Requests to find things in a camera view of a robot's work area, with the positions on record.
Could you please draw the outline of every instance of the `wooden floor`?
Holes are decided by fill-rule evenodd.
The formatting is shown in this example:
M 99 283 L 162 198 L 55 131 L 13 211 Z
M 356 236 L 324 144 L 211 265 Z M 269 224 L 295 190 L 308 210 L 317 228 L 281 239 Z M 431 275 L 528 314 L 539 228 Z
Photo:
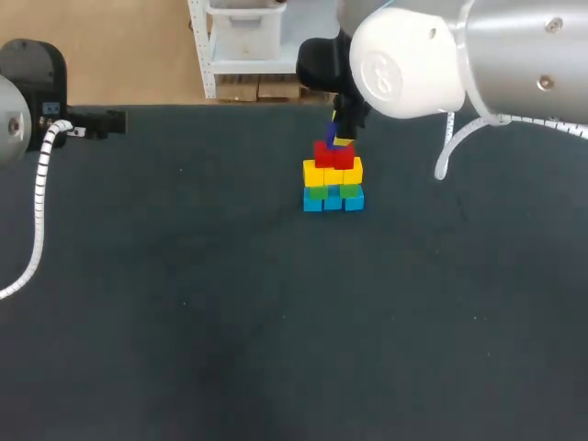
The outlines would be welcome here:
M 205 103 L 187 0 L 0 2 L 0 44 L 57 46 L 70 104 Z

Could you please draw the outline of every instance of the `black mount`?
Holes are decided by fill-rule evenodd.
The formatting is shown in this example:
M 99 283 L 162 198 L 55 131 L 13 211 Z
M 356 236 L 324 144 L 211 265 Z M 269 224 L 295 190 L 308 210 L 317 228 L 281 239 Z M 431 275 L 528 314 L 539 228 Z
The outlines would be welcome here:
M 127 114 L 77 113 L 67 106 L 67 65 L 57 48 L 41 41 L 12 40 L 0 49 L 0 74 L 13 83 L 30 110 L 32 133 L 28 149 L 40 150 L 45 132 L 53 121 L 67 119 L 85 129 L 85 138 L 104 140 L 110 133 L 127 133 Z M 62 147 L 61 134 L 54 148 Z

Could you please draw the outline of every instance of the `blue block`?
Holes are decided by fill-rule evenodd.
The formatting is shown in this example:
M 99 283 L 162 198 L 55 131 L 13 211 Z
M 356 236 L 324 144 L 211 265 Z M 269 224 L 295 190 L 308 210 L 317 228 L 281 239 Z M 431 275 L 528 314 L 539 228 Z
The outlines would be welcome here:
M 337 123 L 330 122 L 329 127 L 327 128 L 327 145 L 333 145 L 334 137 L 337 136 Z
M 362 209 L 364 209 L 364 206 L 364 190 L 360 186 L 359 195 L 357 196 L 357 198 L 347 198 L 345 200 L 345 211 L 361 211 Z
M 311 199 L 311 191 L 304 188 L 304 211 L 307 213 L 318 213 L 322 211 L 322 201 Z
M 329 150 L 343 150 L 345 147 L 339 145 L 333 145 L 334 137 L 337 136 L 338 125 L 336 122 L 330 122 L 329 128 L 327 129 L 327 149 Z
M 329 197 L 324 201 L 325 211 L 343 209 L 343 200 L 339 195 L 339 186 L 329 186 Z

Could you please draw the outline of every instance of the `dark mat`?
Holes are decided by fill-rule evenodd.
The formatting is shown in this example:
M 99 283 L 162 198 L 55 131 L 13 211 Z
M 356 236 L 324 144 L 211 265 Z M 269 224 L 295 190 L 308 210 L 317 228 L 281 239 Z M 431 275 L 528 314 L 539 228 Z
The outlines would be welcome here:
M 0 302 L 0 439 L 588 436 L 588 143 L 373 116 L 367 210 L 301 212 L 325 107 L 133 109 L 51 161 Z M 0 285 L 34 156 L 0 171 Z

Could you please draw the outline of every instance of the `block tower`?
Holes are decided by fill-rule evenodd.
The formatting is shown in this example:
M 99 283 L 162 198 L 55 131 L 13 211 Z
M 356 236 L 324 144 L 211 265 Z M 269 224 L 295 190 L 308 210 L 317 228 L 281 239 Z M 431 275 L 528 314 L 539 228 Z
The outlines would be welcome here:
M 337 111 L 325 141 L 314 143 L 314 159 L 303 163 L 304 211 L 364 209 L 364 169 L 352 139 L 337 136 Z

